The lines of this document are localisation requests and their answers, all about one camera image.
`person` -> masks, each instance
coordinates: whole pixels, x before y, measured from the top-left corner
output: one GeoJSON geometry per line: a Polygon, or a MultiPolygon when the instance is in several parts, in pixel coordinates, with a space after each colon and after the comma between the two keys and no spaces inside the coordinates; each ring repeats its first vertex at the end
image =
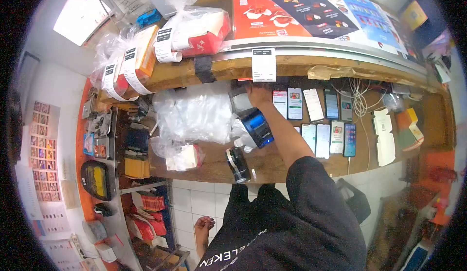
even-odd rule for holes
{"type": "Polygon", "coordinates": [[[247,93],[288,168],[290,201],[275,184],[265,184],[250,203],[247,186],[232,185],[222,227],[210,245],[214,220],[204,216],[195,223],[201,258],[196,270],[364,270],[362,232],[334,181],[274,107],[271,91],[250,86],[247,93]]]}

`orange poster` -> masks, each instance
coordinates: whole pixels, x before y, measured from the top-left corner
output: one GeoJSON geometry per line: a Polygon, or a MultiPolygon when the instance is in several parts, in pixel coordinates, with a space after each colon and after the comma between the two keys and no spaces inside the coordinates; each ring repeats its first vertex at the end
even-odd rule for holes
{"type": "Polygon", "coordinates": [[[311,37],[293,17],[272,0],[233,0],[234,38],[265,36],[311,37]]]}

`black tape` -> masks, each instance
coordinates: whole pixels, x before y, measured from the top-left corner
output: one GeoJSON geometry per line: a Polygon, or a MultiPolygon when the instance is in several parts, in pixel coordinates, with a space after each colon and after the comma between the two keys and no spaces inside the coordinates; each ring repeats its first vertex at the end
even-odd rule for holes
{"type": "Polygon", "coordinates": [[[212,63],[213,59],[209,55],[195,57],[195,75],[204,84],[216,81],[211,72],[212,63]]]}

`power strip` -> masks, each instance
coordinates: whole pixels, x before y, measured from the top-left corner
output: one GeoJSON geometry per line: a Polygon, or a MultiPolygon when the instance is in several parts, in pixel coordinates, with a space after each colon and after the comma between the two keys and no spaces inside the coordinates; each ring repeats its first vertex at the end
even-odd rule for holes
{"type": "Polygon", "coordinates": [[[81,260],[87,259],[87,256],[85,256],[85,252],[83,249],[81,249],[81,244],[79,243],[78,236],[76,234],[72,234],[71,236],[72,242],[75,245],[75,249],[78,252],[78,255],[81,257],[81,260]]]}

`hand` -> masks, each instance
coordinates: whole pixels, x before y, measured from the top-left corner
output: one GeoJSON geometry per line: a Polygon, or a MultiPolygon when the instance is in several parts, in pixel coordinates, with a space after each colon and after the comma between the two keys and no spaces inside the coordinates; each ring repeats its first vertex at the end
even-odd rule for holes
{"type": "Polygon", "coordinates": [[[252,106],[261,110],[268,103],[272,103],[271,89],[267,84],[251,84],[247,86],[247,94],[252,106]]]}
{"type": "Polygon", "coordinates": [[[209,216],[203,216],[198,218],[195,223],[195,237],[196,247],[207,248],[209,231],[214,227],[216,222],[209,216]]]}

